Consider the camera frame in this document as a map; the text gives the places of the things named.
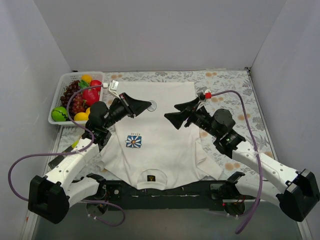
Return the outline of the white t-shirt with flower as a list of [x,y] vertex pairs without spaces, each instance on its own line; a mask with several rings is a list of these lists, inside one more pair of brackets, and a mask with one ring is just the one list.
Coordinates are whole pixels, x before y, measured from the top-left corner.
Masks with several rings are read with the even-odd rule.
[[125,82],[118,93],[155,101],[157,108],[115,124],[115,132],[101,151],[98,166],[141,189],[166,190],[197,182],[206,176],[218,179],[222,168],[205,152],[200,130],[191,125],[176,129],[164,114],[174,105],[195,99],[193,82]]

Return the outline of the round shiny brooch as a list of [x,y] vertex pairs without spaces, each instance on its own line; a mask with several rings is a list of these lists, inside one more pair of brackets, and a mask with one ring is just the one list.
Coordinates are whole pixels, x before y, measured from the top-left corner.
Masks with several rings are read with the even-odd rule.
[[157,103],[154,100],[149,101],[150,106],[147,108],[149,112],[154,112],[157,109]]

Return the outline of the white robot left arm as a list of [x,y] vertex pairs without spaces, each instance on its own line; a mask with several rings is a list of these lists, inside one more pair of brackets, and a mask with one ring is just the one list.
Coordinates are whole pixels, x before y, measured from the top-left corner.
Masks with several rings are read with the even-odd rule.
[[106,146],[112,134],[109,128],[124,117],[134,118],[151,106],[126,93],[115,98],[111,106],[98,101],[90,107],[86,131],[72,152],[44,176],[35,176],[29,185],[28,210],[53,224],[60,223],[70,207],[80,201],[104,201],[107,181],[90,173],[75,181],[78,173]]

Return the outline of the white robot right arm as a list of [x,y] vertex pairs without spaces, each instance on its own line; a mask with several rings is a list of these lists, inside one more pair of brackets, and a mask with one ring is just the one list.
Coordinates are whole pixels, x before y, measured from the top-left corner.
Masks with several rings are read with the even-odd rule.
[[249,180],[243,172],[233,173],[222,185],[212,190],[220,199],[255,197],[278,206],[296,222],[302,222],[320,201],[320,191],[315,175],[308,169],[302,171],[288,167],[264,153],[258,153],[233,127],[236,124],[229,110],[220,108],[210,115],[201,106],[203,97],[174,107],[177,112],[164,117],[176,129],[181,126],[198,126],[215,137],[214,146],[223,155],[240,162],[259,174],[257,181]]

